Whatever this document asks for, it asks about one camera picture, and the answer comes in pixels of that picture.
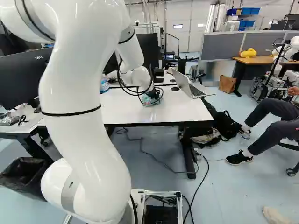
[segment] black sneaker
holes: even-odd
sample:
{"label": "black sneaker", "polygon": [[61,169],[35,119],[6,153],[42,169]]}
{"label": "black sneaker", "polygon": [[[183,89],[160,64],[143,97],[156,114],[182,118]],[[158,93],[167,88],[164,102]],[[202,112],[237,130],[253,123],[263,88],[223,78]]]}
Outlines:
{"label": "black sneaker", "polygon": [[226,161],[230,165],[233,165],[233,166],[238,166],[241,163],[252,162],[253,161],[253,156],[251,158],[247,157],[247,156],[244,156],[242,154],[242,152],[243,152],[243,150],[240,150],[238,154],[230,155],[230,156],[226,157]]}

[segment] paper bag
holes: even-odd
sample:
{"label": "paper bag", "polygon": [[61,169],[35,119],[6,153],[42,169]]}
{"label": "paper bag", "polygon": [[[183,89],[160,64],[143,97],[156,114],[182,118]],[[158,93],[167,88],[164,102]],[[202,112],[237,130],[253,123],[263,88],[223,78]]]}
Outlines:
{"label": "paper bag", "polygon": [[232,93],[235,89],[235,83],[237,79],[236,78],[230,78],[227,76],[220,76],[219,81],[219,90],[226,92],[226,93]]}

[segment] laptop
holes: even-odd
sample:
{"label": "laptop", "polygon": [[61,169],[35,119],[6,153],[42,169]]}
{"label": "laptop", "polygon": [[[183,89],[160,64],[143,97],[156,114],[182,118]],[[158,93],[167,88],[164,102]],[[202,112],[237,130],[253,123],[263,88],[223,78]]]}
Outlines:
{"label": "laptop", "polygon": [[215,95],[215,93],[213,93],[200,83],[189,83],[187,76],[183,75],[173,68],[172,74],[176,79],[178,87],[192,99]]}

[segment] hand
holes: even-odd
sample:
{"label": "hand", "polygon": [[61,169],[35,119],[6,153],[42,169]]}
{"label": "hand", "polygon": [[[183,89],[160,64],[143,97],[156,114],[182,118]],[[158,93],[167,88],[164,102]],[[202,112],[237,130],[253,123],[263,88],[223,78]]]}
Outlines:
{"label": "hand", "polygon": [[299,95],[299,87],[293,86],[288,88],[288,95],[289,96],[297,96]]}

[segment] sock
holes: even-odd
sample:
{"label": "sock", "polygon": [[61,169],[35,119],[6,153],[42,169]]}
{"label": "sock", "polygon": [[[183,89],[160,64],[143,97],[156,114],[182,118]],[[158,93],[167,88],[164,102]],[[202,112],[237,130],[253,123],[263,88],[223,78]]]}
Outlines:
{"label": "sock", "polygon": [[246,156],[246,157],[249,157],[249,158],[253,157],[253,154],[251,154],[248,151],[248,149],[243,150],[242,154],[243,154],[243,156]]}
{"label": "sock", "polygon": [[248,131],[251,129],[251,127],[249,127],[248,125],[244,124],[244,125],[241,126],[241,129],[242,129],[244,132],[248,132]]}

